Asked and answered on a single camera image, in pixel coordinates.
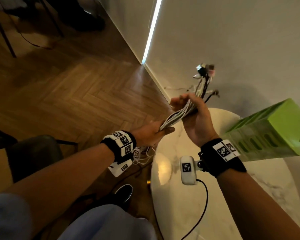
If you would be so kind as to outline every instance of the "green box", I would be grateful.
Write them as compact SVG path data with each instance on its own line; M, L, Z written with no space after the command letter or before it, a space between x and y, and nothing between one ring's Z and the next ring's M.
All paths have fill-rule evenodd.
M243 161L300 155L300 107L288 98L241 119L221 136Z

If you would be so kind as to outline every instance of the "white round table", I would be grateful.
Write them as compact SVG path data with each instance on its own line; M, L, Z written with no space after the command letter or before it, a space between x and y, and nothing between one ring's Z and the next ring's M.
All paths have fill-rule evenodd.
M218 134L226 132L240 117L232 112L209 108ZM187 136L182 122L165 136L156 149L151 171L154 211L164 240L178 240L199 220L206 202L202 184L183 185L179 158L199 160L198 148ZM282 158L245 162L248 173L300 226L300 199L292 175ZM217 180L197 171L198 179L208 187L208 207L199 225L186 239L242 239L233 221Z

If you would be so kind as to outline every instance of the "black wrist strap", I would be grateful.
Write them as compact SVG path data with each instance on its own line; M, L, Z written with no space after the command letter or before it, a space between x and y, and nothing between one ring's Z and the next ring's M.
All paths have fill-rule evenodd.
M209 172L217 177L229 168L239 172L246 172L242 161L237 157L236 149L228 141L222 141L221 138L207 142L201 147L199 157L202 160L204 172Z
M133 161L133 149L135 149L137 142L130 132L125 130L116 131L111 135L105 136L100 143L104 143L114 153L114 162L121 164L129 159Z

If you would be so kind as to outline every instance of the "white wall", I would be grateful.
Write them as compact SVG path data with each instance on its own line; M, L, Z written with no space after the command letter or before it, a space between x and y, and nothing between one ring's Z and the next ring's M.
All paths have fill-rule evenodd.
M300 0L163 0L145 63L169 99L216 65L209 107L242 117L291 97L300 105ZM300 157L285 159L300 196Z
M141 63L145 51L154 0L100 0L102 6Z

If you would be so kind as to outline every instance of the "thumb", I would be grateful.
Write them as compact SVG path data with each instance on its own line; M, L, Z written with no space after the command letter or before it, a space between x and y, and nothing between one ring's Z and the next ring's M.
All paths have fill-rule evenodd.
M206 109L206 104L200 97L197 97L194 93L189 93L188 98L196 105L199 112L204 112L204 109Z
M167 127L161 131L159 131L158 133L155 134L155 137L157 140L160 140L162 137L164 137L165 135L168 135L172 132L174 132L176 129L172 126Z

